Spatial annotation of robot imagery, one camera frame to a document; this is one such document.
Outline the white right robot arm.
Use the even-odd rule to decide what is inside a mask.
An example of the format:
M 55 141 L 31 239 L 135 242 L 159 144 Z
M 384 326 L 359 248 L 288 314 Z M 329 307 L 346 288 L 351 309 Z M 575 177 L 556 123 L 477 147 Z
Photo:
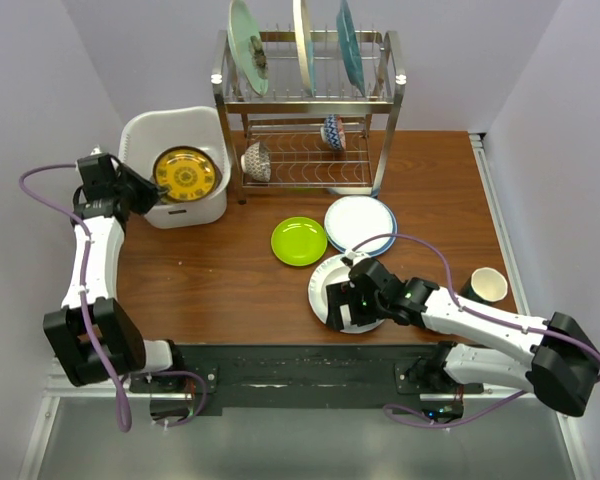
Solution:
M 401 280 L 374 258 L 340 262 L 345 277 L 324 286 L 329 328 L 342 331 L 390 319 L 463 337 L 474 344 L 445 346 L 425 367 L 432 390 L 494 384 L 532 393 L 562 414 L 584 415 L 600 381 L 600 352 L 573 317 L 525 316 L 460 299 L 432 281 Z

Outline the yellow black ornate plate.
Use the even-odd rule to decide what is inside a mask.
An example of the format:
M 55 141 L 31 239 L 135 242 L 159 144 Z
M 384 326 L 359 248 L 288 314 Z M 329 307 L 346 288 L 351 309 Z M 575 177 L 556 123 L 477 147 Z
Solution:
M 222 174 L 211 157 L 195 147 L 165 150 L 153 165 L 152 180 L 163 203 L 195 202 L 213 193 Z

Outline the lime green plate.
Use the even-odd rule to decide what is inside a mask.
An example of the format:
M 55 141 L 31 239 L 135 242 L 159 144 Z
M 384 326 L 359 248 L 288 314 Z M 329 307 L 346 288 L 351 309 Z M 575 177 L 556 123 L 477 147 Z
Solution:
M 327 236 L 316 220 L 303 216 L 282 220 L 271 234 L 270 244 L 278 260 L 293 267 L 317 262 L 327 249 Z

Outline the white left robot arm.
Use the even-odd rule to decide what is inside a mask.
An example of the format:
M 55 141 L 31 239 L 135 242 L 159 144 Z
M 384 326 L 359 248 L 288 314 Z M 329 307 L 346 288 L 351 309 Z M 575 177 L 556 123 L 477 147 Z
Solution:
M 44 333 L 73 385 L 105 381 L 110 375 L 88 337 L 88 313 L 117 375 L 151 373 L 163 391 L 176 392 L 187 380 L 180 349 L 171 340 L 145 340 L 117 300 L 126 224 L 157 204 L 159 188 L 109 153 L 84 157 L 77 169 L 82 185 L 73 197 L 77 250 L 70 286 L 60 309 L 44 315 Z

